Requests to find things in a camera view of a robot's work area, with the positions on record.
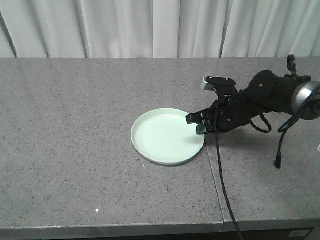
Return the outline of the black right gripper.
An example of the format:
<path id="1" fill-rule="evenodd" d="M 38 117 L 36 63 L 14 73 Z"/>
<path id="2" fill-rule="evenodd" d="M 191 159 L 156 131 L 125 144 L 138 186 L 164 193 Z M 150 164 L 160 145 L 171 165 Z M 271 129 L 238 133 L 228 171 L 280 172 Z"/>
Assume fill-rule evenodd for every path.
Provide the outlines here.
<path id="1" fill-rule="evenodd" d="M 221 91 L 216 90 L 215 92 L 218 99 L 210 108 L 185 116 L 187 125 L 197 124 L 197 135 L 224 134 L 249 124 L 253 113 L 250 112 L 251 104 L 245 99 L 243 90 L 236 92 L 235 95 L 228 95 L 224 99 L 221 98 L 223 96 Z"/>

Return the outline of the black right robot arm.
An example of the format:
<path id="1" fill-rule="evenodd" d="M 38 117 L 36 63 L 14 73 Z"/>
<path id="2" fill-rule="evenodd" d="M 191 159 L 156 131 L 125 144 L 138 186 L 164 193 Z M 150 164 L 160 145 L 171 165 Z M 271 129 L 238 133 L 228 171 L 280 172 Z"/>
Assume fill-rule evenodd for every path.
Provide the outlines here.
<path id="1" fill-rule="evenodd" d="M 248 87 L 236 89 L 231 78 L 207 76 L 203 78 L 203 89 L 214 91 L 218 99 L 211 107 L 186 116 L 186 123 L 196 124 L 196 133 L 224 134 L 264 113 L 286 113 L 289 122 L 280 127 L 283 131 L 297 120 L 315 120 L 320 116 L 320 84 L 311 76 L 297 74 L 294 55 L 287 57 L 287 68 L 291 74 L 283 77 L 270 70 L 257 73 Z"/>

